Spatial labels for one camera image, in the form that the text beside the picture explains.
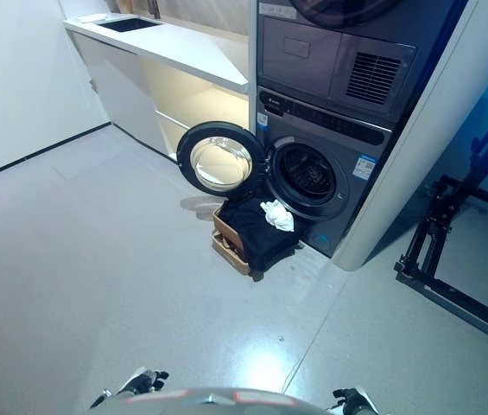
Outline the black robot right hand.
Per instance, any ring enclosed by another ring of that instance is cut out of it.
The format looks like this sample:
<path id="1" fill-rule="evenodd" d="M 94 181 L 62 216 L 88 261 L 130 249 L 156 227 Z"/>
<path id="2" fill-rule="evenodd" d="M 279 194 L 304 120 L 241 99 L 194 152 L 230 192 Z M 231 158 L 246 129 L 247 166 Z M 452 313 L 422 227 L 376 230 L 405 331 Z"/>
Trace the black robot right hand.
<path id="1" fill-rule="evenodd" d="M 336 403 L 329 409 L 332 414 L 343 415 L 378 415 L 379 411 L 361 388 L 342 388 L 333 391 Z"/>

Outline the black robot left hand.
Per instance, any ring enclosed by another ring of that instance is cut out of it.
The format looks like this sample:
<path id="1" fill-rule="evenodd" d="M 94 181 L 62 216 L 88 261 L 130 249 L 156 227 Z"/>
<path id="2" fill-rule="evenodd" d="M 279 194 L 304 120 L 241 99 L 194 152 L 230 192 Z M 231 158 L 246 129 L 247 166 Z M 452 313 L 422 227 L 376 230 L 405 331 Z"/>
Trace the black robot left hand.
<path id="1" fill-rule="evenodd" d="M 150 393 L 161 390 L 168 377 L 169 372 L 140 367 L 133 373 L 125 386 L 134 394 Z"/>

